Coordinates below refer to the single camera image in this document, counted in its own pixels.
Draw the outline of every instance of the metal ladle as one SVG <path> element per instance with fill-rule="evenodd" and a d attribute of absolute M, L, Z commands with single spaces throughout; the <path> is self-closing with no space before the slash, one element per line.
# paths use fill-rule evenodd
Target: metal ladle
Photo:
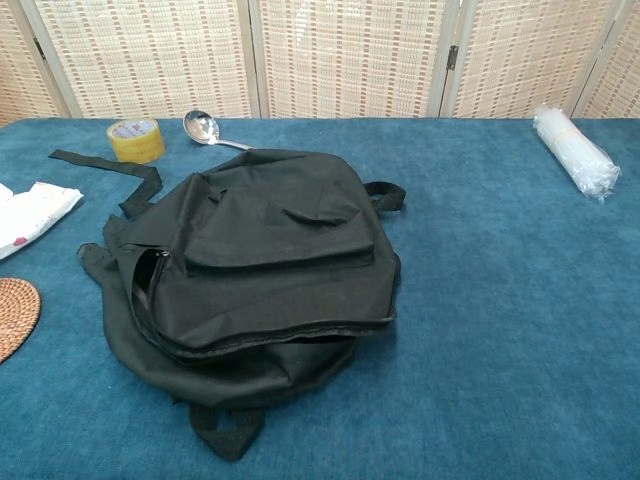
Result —
<path fill-rule="evenodd" d="M 182 126 L 192 140 L 203 145 L 227 145 L 240 150 L 249 150 L 253 147 L 243 143 L 220 140 L 220 128 L 211 115 L 202 110 L 187 112 L 182 120 Z"/>

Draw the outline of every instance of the tape roll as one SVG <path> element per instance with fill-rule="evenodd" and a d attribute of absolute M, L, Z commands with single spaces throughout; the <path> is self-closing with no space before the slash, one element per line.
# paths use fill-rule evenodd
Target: tape roll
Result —
<path fill-rule="evenodd" d="M 147 163 L 164 153 L 160 127 L 151 118 L 116 122 L 107 136 L 119 162 Z"/>

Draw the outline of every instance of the backpack strap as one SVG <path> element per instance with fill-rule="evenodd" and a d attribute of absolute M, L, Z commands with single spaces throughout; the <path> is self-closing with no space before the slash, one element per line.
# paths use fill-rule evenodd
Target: backpack strap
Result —
<path fill-rule="evenodd" d="M 371 204 L 378 212 L 393 212 L 400 210 L 407 192 L 395 183 L 369 182 L 364 189 L 371 198 Z"/>
<path fill-rule="evenodd" d="M 216 454 L 228 461 L 238 460 L 251 446 L 264 425 L 264 412 L 232 410 L 236 422 L 232 430 L 218 429 L 219 411 L 196 403 L 189 404 L 189 420 L 198 436 Z"/>
<path fill-rule="evenodd" d="M 149 199 L 162 188 L 162 179 L 158 174 L 158 169 L 138 163 L 111 162 L 102 157 L 87 157 L 78 153 L 56 150 L 49 158 L 57 158 L 74 165 L 100 168 L 102 170 L 112 170 L 114 172 L 134 175 L 143 179 L 140 186 L 120 204 L 120 209 L 127 218 L 135 217 L 145 212 L 152 203 Z"/>

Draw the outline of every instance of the white paper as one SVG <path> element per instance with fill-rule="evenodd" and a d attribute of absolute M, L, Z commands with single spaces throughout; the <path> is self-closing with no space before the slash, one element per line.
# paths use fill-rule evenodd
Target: white paper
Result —
<path fill-rule="evenodd" d="M 78 190 L 41 182 L 14 195 L 0 183 L 0 260 L 40 237 L 81 198 Z"/>

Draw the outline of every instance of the table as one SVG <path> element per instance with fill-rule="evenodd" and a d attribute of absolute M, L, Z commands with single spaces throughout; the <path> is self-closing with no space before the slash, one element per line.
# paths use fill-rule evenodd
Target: table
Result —
<path fill-rule="evenodd" d="M 0 262 L 33 282 L 41 319 L 0 365 L 0 478 L 594 478 L 640 476 L 640 120 L 577 125 L 622 168 L 585 198 L 530 120 L 229 119 L 222 137 L 345 158 L 408 192 L 385 228 L 402 258 L 398 318 L 326 387 L 267 411 L 234 464 L 186 407 L 110 353 L 98 286 L 75 256 L 102 242 L 139 180 L 47 158 L 113 159 L 110 120 L 0 130 L 0 182 L 78 188 L 83 202 Z M 167 192 L 235 155 L 161 120 Z"/>

